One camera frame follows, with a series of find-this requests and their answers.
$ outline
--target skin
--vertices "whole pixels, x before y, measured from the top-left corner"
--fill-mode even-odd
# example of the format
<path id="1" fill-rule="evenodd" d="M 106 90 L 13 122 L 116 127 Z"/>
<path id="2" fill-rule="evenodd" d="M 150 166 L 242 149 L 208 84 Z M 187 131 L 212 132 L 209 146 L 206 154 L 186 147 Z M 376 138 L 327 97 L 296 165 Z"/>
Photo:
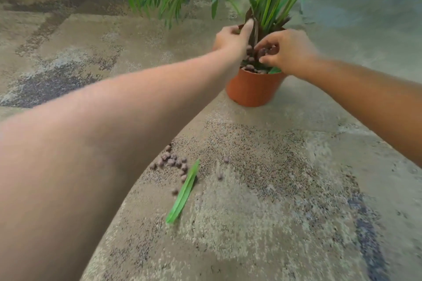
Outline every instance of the skin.
<path id="1" fill-rule="evenodd" d="M 237 74 L 252 26 L 223 28 L 202 57 L 107 79 L 0 124 L 0 280 L 80 279 L 142 171 Z M 302 32 L 264 45 L 276 53 L 264 63 L 320 87 L 422 165 L 422 86 L 324 58 Z"/>

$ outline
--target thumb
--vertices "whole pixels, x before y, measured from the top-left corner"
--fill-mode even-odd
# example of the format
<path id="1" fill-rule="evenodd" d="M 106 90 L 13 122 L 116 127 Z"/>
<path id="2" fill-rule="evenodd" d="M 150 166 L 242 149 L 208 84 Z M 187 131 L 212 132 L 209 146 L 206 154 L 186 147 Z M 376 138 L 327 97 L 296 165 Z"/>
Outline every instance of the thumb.
<path id="1" fill-rule="evenodd" d="M 240 31 L 240 37 L 242 37 L 245 40 L 249 40 L 249 36 L 251 35 L 253 28 L 254 28 L 254 20 L 251 18 L 243 25 L 243 28 Z"/>
<path id="2" fill-rule="evenodd" d="M 277 55 L 265 55 L 260 58 L 260 63 L 263 63 L 264 65 L 274 67 L 276 66 L 276 57 Z"/>

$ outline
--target floor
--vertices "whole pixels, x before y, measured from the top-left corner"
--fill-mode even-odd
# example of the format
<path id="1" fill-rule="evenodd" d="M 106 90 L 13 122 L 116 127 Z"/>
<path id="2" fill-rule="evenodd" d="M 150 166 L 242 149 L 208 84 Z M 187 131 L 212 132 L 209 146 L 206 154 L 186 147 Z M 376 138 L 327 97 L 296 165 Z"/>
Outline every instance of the floor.
<path id="1" fill-rule="evenodd" d="M 224 3 L 212 20 L 206 0 L 182 13 L 168 30 L 123 0 L 0 0 L 0 118 L 201 55 L 242 21 Z M 326 54 L 422 82 L 422 0 L 308 0 L 292 15 Z M 176 172 L 146 170 L 83 281 L 420 278 L 422 170 L 319 89 L 289 77 L 261 108 L 222 92 L 173 143 L 202 164 L 181 219 L 164 222 Z"/>

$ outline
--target plastic pot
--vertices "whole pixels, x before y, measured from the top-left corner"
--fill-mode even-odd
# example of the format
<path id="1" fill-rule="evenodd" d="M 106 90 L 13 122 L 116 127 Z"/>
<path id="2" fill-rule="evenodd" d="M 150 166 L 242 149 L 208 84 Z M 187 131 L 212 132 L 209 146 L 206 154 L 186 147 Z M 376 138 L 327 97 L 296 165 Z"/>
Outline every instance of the plastic pot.
<path id="1" fill-rule="evenodd" d="M 239 69 L 226 86 L 229 98 L 244 107 L 260 107 L 269 102 L 287 75 L 254 74 Z"/>

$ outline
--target flower pot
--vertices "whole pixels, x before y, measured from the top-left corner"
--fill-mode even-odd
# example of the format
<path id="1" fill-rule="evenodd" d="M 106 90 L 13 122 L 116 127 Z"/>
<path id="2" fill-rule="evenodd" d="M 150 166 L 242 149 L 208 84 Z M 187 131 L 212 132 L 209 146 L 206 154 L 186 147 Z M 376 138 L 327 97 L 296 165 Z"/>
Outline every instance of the flower pot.
<path id="1" fill-rule="evenodd" d="M 235 103 L 245 107 L 259 107 L 269 102 L 287 75 L 255 74 L 239 69 L 226 86 L 226 92 Z"/>

